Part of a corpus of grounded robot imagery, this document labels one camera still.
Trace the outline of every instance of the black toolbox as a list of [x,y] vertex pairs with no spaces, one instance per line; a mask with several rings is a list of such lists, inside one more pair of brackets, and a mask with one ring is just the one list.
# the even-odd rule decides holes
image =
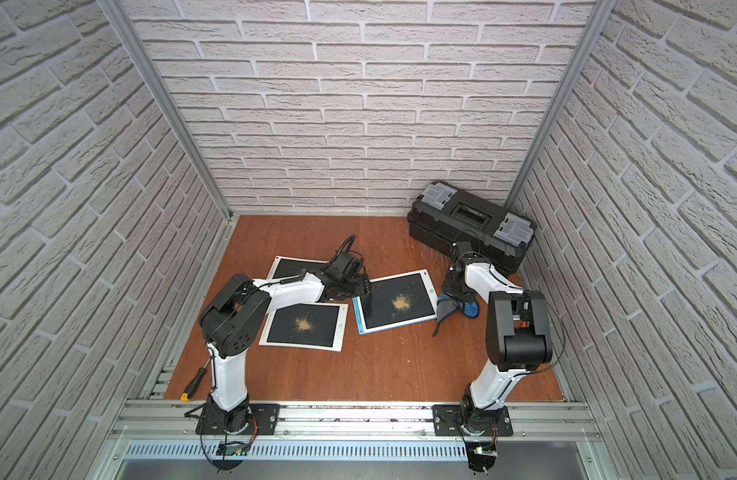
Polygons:
[[450,256],[455,241],[469,241],[505,276],[517,272],[536,228],[530,220],[442,181],[414,200],[406,218],[409,234],[422,244]]

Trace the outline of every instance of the brick wall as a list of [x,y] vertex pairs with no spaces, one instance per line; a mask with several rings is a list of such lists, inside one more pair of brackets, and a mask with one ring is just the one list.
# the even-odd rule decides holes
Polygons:
[[83,478],[220,224],[99,5],[0,3],[0,478]]
[[574,398],[623,478],[737,478],[737,0],[620,0],[551,137],[521,273]]
[[127,0],[240,213],[501,203],[592,2]]

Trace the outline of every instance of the white tablet frame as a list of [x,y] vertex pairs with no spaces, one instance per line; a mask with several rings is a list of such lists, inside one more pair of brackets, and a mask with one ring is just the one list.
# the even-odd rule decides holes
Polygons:
[[355,319],[358,321],[358,333],[360,333],[361,335],[364,335],[365,333],[378,332],[380,330],[390,330],[398,326],[412,325],[412,323],[426,322],[427,320],[435,320],[437,318],[435,316],[435,307],[438,305],[438,293],[435,293],[435,287],[432,284],[432,280],[430,279],[430,273],[427,271],[427,269],[414,270],[413,272],[406,272],[405,274],[383,276],[382,278],[374,278],[371,280],[371,283],[381,282],[382,280],[389,280],[391,278],[398,278],[399,276],[409,276],[409,275],[421,276],[421,281],[422,283],[424,283],[425,290],[427,290],[427,294],[430,298],[430,305],[432,306],[432,311],[433,311],[432,315],[420,316],[414,319],[405,320],[403,322],[390,323],[388,325],[376,326],[374,328],[369,329],[369,328],[366,328],[365,318],[363,316],[363,304],[361,303],[361,297],[358,296],[352,299],[352,303],[353,303],[354,310],[355,310]]
[[320,345],[309,345],[307,343],[281,343],[281,342],[269,342],[267,337],[269,336],[270,329],[272,328],[272,321],[275,319],[275,312],[271,312],[267,316],[265,321],[264,330],[262,330],[262,338],[259,339],[259,345],[269,346],[292,346],[299,349],[314,349],[314,350],[328,350],[330,352],[341,352],[342,341],[344,341],[344,327],[347,325],[347,304],[346,303],[323,303],[323,302],[303,302],[301,305],[324,305],[339,308],[336,316],[336,328],[334,330],[334,341],[331,346],[320,346]]

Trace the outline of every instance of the drawing tablet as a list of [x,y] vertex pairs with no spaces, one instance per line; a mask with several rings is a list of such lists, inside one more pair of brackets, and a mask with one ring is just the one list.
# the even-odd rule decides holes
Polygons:
[[438,296],[427,270],[374,279],[371,287],[352,301],[361,335],[435,319]]
[[342,351],[347,305],[298,303],[267,316],[259,345]]

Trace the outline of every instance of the black screwdriver handle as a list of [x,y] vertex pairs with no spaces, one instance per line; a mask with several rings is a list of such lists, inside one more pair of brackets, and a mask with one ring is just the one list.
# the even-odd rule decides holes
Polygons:
[[198,369],[198,373],[195,375],[195,378],[190,380],[190,383],[187,384],[187,387],[184,389],[184,393],[182,394],[182,401],[187,402],[189,401],[193,395],[195,395],[195,392],[198,391],[198,386],[200,386],[200,381],[203,380],[203,376],[206,375],[206,368],[201,367]]

